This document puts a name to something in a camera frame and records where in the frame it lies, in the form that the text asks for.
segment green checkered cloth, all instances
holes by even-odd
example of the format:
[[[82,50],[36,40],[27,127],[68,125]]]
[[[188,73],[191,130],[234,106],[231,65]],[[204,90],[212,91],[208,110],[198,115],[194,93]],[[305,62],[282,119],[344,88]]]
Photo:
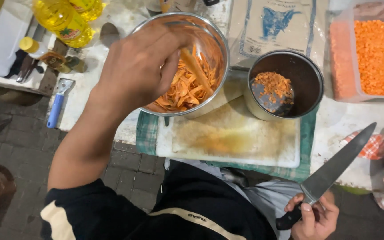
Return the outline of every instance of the green checkered cloth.
[[[207,164],[220,167],[236,167],[246,170],[269,174],[271,176],[289,179],[295,182],[302,182],[309,177],[311,167],[311,150],[314,141],[315,122],[317,108],[301,118],[300,122],[300,165],[297,168],[260,166],[253,164],[237,164],[207,161]],[[158,117],[140,112],[137,120],[136,147],[139,152],[149,155],[156,155]]]

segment yellow oil bottle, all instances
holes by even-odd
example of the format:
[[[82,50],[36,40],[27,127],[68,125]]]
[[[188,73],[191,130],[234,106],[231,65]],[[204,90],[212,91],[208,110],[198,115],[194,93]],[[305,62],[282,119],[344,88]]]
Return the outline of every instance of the yellow oil bottle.
[[[66,0],[33,0],[38,22],[71,47],[83,47],[93,38],[93,30]]]
[[[93,21],[100,17],[103,11],[101,0],[69,0],[69,2],[86,21]]]

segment knife on table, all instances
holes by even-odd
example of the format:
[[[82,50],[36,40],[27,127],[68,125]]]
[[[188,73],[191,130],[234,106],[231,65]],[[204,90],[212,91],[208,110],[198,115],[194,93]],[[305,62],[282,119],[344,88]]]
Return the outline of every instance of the knife on table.
[[[376,125],[377,123],[371,123],[368,127],[364,128],[322,167],[300,184],[305,198],[291,212],[287,212],[284,216],[275,219],[278,230],[291,229],[302,218],[300,209],[302,203],[306,202],[313,205],[333,185],[367,144]]]

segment brick pavement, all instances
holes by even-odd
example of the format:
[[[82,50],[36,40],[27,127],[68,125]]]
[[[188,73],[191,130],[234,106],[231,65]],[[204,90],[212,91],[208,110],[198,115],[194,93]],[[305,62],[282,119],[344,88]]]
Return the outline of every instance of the brick pavement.
[[[30,107],[0,103],[1,117],[12,117],[0,134],[0,164],[14,175],[18,186],[0,204],[0,240],[38,240],[40,210],[46,194],[49,166],[66,133],[45,127],[48,98]],[[139,154],[135,146],[114,143],[101,179],[118,194],[149,212],[163,179],[163,158]],[[267,179],[250,172],[250,183]],[[334,189],[340,207],[338,229],[331,240],[384,240],[384,211],[370,195],[355,196]]]

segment grey pants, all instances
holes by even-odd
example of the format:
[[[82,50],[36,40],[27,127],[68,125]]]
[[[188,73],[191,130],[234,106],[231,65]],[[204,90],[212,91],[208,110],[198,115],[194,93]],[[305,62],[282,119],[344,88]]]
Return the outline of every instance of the grey pants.
[[[255,187],[240,188],[236,184],[225,180],[222,177],[220,168],[209,166],[204,162],[189,159],[172,158],[173,160],[187,163],[204,170],[230,185],[233,189],[238,191],[245,199],[253,204],[269,221],[270,226],[278,240],[288,240],[291,234],[290,230],[279,231],[275,226],[275,219],[285,214],[284,208],[288,201],[296,194],[301,193],[299,185],[295,182],[283,182],[280,180],[272,180],[269,182],[262,182]],[[168,170],[170,166],[170,158],[165,161],[165,169]]]

